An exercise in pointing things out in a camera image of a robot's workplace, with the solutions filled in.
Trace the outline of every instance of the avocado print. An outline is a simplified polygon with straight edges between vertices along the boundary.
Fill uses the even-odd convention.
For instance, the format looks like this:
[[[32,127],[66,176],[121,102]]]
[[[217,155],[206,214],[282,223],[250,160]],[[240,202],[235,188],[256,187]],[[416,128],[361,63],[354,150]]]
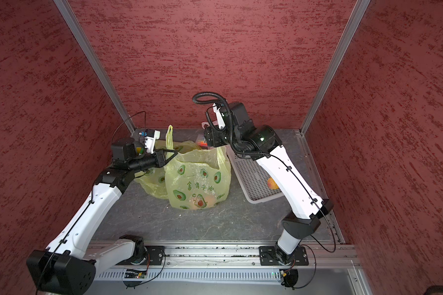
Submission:
[[[181,165],[179,167],[179,170],[177,170],[177,173],[182,175],[182,174],[185,173],[185,171],[186,171],[186,166],[185,165]]]
[[[204,197],[202,197],[201,194],[197,195],[195,198],[195,206],[199,208],[205,208],[207,206],[207,203],[205,203]]]
[[[222,179],[222,174],[220,173],[220,171],[218,171],[217,173],[215,173],[213,180],[215,181],[215,183],[220,183],[221,179]]]
[[[176,198],[181,201],[186,199],[186,194],[183,192],[179,192],[177,189],[174,190],[174,196],[176,196]]]
[[[207,177],[208,177],[208,172],[207,172],[207,170],[205,170],[205,169],[201,169],[201,170],[200,170],[200,175],[201,175],[203,178],[207,178]]]

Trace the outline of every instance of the cable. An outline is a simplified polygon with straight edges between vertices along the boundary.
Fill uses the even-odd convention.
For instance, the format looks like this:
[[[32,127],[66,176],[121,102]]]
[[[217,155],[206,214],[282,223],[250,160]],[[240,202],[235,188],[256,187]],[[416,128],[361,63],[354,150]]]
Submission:
[[[220,103],[215,103],[216,104],[216,106],[218,107],[218,108],[220,108],[221,107],[221,104]],[[205,111],[205,117],[207,118],[207,122],[208,122],[208,125],[210,125],[210,127],[212,127],[212,129],[214,129],[215,131],[218,131],[218,132],[224,132],[225,130],[226,130],[226,125],[225,126],[223,126],[223,128],[218,128],[218,127],[215,127],[215,125],[213,124],[213,122],[212,122],[212,119],[210,118],[210,114],[208,113],[208,110],[209,109],[213,109],[213,106],[211,106],[211,107],[209,107],[206,111]]]
[[[94,195],[94,187],[92,186],[92,196],[93,196],[93,195]],[[94,201],[93,201],[93,197],[92,197],[92,199],[91,199],[91,200],[89,201],[89,203],[87,204],[87,207],[82,211],[82,213],[79,215],[79,217],[77,218],[77,220],[76,220],[76,221],[74,222],[74,224],[71,226],[70,230],[67,231],[67,233],[65,234],[64,238],[61,239],[61,241],[59,242],[58,246],[56,247],[56,249],[54,249],[54,252],[51,254],[51,256],[49,257],[49,259],[47,260],[46,264],[44,265],[43,270],[41,271],[41,275],[40,275],[40,278],[39,278],[39,280],[38,280],[38,283],[36,284],[36,292],[35,292],[35,295],[38,295],[39,288],[41,287],[41,280],[42,280],[42,278],[43,278],[43,276],[44,276],[44,273],[46,272],[47,265],[48,265],[49,262],[51,261],[52,257],[54,256],[54,254],[55,254],[56,251],[58,250],[59,246],[66,242],[65,238],[67,238],[67,237],[69,236],[69,233],[72,231],[72,229],[73,229],[74,226],[76,225],[77,221],[79,221],[79,219],[82,217],[82,215],[85,213],[85,211],[87,211],[87,208],[88,208],[91,204],[93,204],[93,203],[94,203]]]
[[[215,100],[206,100],[206,101],[201,101],[199,100],[202,97],[206,97],[206,96],[210,96],[210,97],[214,97],[217,98]],[[260,155],[260,151],[244,151],[244,150],[239,150],[236,148],[235,143],[234,143],[234,136],[235,136],[235,125],[234,125],[234,119],[233,119],[233,113],[231,112],[230,106],[228,105],[228,102],[226,101],[226,99],[219,95],[218,93],[215,92],[199,92],[196,95],[194,95],[192,97],[192,101],[196,104],[213,104],[213,103],[220,103],[225,107],[226,110],[226,114],[228,117],[228,124],[227,127],[228,128],[228,143],[230,144],[231,149],[236,153],[236,154],[241,154],[241,155],[246,155],[246,156],[255,156],[255,155]],[[214,130],[218,132],[221,132],[222,129],[218,129],[217,127],[215,127],[213,125],[212,120],[210,119],[210,117],[207,117],[207,121],[208,124],[210,124],[210,126],[212,128],[215,128]]]
[[[59,246],[60,246],[62,243],[63,243],[63,242],[60,242],[59,245],[56,247],[56,249],[54,249],[54,252],[51,254],[51,256],[50,256],[49,259],[47,260],[46,264],[44,265],[44,268],[43,268],[43,270],[42,270],[42,272],[41,272],[41,275],[40,275],[40,279],[38,280],[38,284],[36,285],[36,292],[34,293],[35,295],[38,295],[38,290],[39,290],[39,287],[40,287],[40,285],[41,285],[41,280],[42,280],[42,278],[43,278],[44,271],[46,270],[47,265],[49,264],[49,262],[51,261],[52,257],[54,256],[54,253],[56,253],[56,251],[58,250]]]
[[[314,278],[314,276],[315,276],[315,273],[316,273],[316,257],[315,257],[315,253],[313,252],[312,248],[310,248],[310,246],[305,245],[305,244],[303,244],[303,245],[301,245],[301,246],[307,246],[307,247],[310,249],[310,251],[312,251],[313,259],[315,260],[315,263],[314,263],[315,268],[313,269],[313,274],[312,274],[312,277],[310,278],[310,280],[308,280],[308,282],[307,282],[305,285],[301,286],[301,287],[292,287],[292,288],[294,288],[294,289],[301,289],[301,288],[306,287],[306,286],[307,286],[308,284],[310,284],[310,282],[313,280],[313,278]]]
[[[112,137],[111,137],[110,144],[113,143],[113,138],[115,137],[115,134],[117,133],[118,129],[123,125],[123,123],[126,122],[126,121],[128,121],[128,120],[130,120],[132,117],[134,117],[134,116],[136,116],[136,115],[139,115],[139,114],[141,114],[141,113],[144,113],[144,128],[143,128],[143,129],[146,129],[146,112],[145,112],[144,110],[142,110],[141,112],[137,112],[136,114],[134,114],[134,115],[132,115],[132,116],[129,116],[129,117],[126,118],[123,122],[121,122],[120,125],[118,125],[117,129],[115,129],[115,132],[113,132],[113,135],[112,135]]]
[[[304,184],[301,182],[301,180],[297,177],[297,175],[295,175],[295,173],[292,171],[292,168],[289,168],[289,166],[287,166],[287,165],[284,163],[284,161],[282,161],[281,159],[279,159],[278,157],[276,157],[276,156],[274,156],[274,155],[267,154],[267,153],[264,153],[264,152],[260,152],[260,154],[261,154],[261,155],[264,155],[264,156],[274,157],[274,158],[278,159],[281,163],[284,164],[285,168],[287,168],[287,170],[289,170],[290,173],[292,173],[292,175],[294,175],[294,177],[297,179],[297,181],[301,184],[301,186],[304,188],[304,190],[307,192],[308,196],[309,196],[310,199],[312,200],[312,203],[315,204],[315,206],[318,208],[318,210],[319,210],[320,213],[323,215],[323,217],[325,217],[325,221],[326,221],[326,223],[328,224],[328,227],[330,228],[330,232],[332,233],[333,244],[334,244],[333,251],[329,251],[329,250],[327,250],[322,244],[320,244],[320,242],[319,242],[317,239],[315,239],[315,237],[313,237],[312,235],[310,235],[310,236],[311,236],[313,239],[315,239],[315,240],[317,241],[317,243],[319,243],[319,245],[322,246],[322,248],[324,248],[326,251],[328,251],[328,252],[330,252],[330,253],[335,252],[335,251],[336,251],[336,239],[335,239],[335,236],[333,235],[333,230],[332,230],[332,226],[330,225],[330,222],[328,222],[328,219],[326,219],[325,214],[324,214],[323,211],[320,209],[320,207],[316,204],[316,201],[312,198],[312,195],[308,192],[307,188],[304,186]]]
[[[443,286],[434,285],[427,288],[423,295],[431,295],[435,293],[443,293]]]
[[[155,277],[153,277],[151,280],[149,280],[149,281],[145,281],[145,282],[141,282],[141,283],[139,283],[138,285],[133,286],[133,288],[136,287],[136,286],[140,286],[140,285],[142,285],[142,284],[146,284],[146,283],[151,282],[152,280],[154,280],[155,278],[157,278],[157,277],[162,273],[162,270],[164,269],[164,266],[166,265],[166,252],[164,252],[164,249],[162,250],[162,252],[164,253],[164,263],[162,264],[162,268],[161,268],[160,272],[159,272]]]
[[[286,270],[284,272],[288,272],[289,270],[291,270],[294,267],[294,265],[295,265],[295,257],[294,257],[294,260],[292,261],[292,266],[288,270]]]
[[[316,240],[316,242],[325,250],[325,251],[327,251],[327,252],[330,252],[330,253],[333,253],[333,252],[335,252],[335,250],[336,250],[336,247],[333,249],[333,251],[330,251],[330,250],[328,250],[328,249],[326,249],[323,245],[322,245],[322,243],[320,243],[319,242],[319,240],[317,240],[314,236],[312,236],[312,235],[310,235],[314,240]]]

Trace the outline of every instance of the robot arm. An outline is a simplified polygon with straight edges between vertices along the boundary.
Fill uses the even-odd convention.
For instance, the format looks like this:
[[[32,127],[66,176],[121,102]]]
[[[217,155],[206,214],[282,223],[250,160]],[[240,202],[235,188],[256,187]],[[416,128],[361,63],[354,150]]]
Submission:
[[[207,96],[215,99],[200,100]],[[292,211],[282,221],[284,231],[276,244],[277,259],[287,264],[300,240],[320,226],[319,218],[329,213],[331,202],[323,200],[307,184],[271,127],[254,126],[242,103],[227,103],[224,97],[214,92],[198,93],[192,101],[196,104],[213,104],[218,127],[206,112],[209,123],[205,129],[207,145],[230,145],[239,157],[250,157],[256,161],[274,179],[289,201]]]
[[[112,164],[97,177],[80,209],[45,251],[35,250],[28,257],[26,264],[38,290],[80,295],[95,276],[120,261],[128,258],[135,264],[144,261],[142,238],[135,236],[123,236],[113,245],[87,255],[86,250],[104,216],[125,192],[135,173],[163,167],[177,154],[175,150],[166,150],[174,154],[165,159],[164,150],[154,150],[159,135],[159,131],[148,129],[143,143],[122,138],[112,144]]]

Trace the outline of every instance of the orange object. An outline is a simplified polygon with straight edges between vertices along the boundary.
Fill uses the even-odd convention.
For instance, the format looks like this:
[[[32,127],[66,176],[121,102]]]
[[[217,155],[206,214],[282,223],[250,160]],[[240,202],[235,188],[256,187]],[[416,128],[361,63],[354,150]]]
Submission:
[[[269,187],[270,189],[278,189],[279,186],[277,185],[277,183],[272,179],[272,177],[269,177],[269,179],[267,180],[267,187]]]

